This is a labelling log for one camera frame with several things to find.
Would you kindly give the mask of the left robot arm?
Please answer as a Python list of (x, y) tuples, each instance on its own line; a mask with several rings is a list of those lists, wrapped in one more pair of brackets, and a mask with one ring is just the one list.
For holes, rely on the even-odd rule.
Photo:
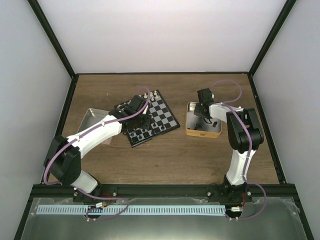
[(150, 126), (148, 109), (150, 96), (135, 95), (130, 103), (116, 107), (102, 120), (68, 137), (56, 135), (44, 162), (43, 182), (61, 184), (82, 192), (91, 202), (97, 202), (102, 189), (89, 173), (82, 170), (82, 158), (102, 142), (125, 131)]

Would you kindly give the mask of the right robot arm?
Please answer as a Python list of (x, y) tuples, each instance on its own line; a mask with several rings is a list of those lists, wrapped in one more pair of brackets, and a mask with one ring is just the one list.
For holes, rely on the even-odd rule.
[(221, 185), (223, 198), (229, 202), (245, 192), (252, 157), (264, 142), (264, 133), (254, 108), (233, 107), (215, 102), (209, 88), (197, 91), (194, 114), (206, 120), (217, 119), (227, 124), (232, 148), (230, 167)]

